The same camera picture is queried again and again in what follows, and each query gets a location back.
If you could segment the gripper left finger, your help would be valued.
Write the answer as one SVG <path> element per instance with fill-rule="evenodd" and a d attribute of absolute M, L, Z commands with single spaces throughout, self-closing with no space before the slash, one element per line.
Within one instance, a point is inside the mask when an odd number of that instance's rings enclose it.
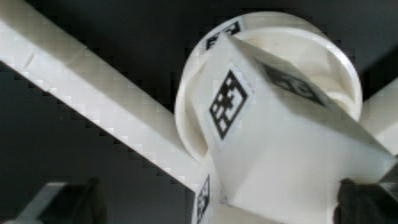
<path fill-rule="evenodd" d="M 50 182 L 18 216 L 5 224 L 106 224 L 106 204 L 99 179 L 85 184 Z"/>

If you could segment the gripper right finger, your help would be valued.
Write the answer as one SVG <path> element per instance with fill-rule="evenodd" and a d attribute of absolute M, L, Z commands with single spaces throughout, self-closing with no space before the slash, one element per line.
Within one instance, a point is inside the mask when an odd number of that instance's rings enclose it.
<path fill-rule="evenodd" d="M 398 224 L 398 201 L 378 184 L 341 180 L 334 224 Z"/>

